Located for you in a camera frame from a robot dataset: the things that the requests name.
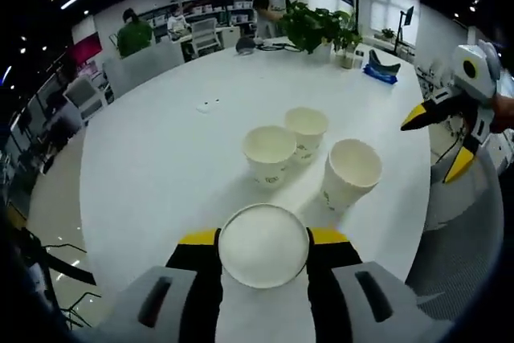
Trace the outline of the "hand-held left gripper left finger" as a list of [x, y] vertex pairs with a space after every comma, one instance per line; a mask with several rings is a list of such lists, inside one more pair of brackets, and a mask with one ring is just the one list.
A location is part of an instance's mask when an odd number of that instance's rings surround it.
[[214, 342], [222, 302], [221, 230], [186, 235], [165, 266], [151, 267], [120, 292], [87, 342]]

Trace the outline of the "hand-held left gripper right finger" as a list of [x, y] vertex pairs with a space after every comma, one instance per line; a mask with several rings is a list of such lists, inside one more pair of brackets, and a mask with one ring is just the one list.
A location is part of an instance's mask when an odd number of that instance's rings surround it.
[[308, 299], [317, 342], [438, 342], [442, 322], [415, 292], [375, 262], [364, 263], [339, 231], [308, 228]]

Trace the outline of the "person's right hand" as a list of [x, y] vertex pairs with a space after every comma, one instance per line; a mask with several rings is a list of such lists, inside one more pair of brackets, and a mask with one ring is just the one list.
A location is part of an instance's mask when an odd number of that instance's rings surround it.
[[494, 119], [490, 130], [492, 133], [502, 133], [506, 129], [514, 129], [514, 99], [501, 94], [495, 94], [492, 100]]

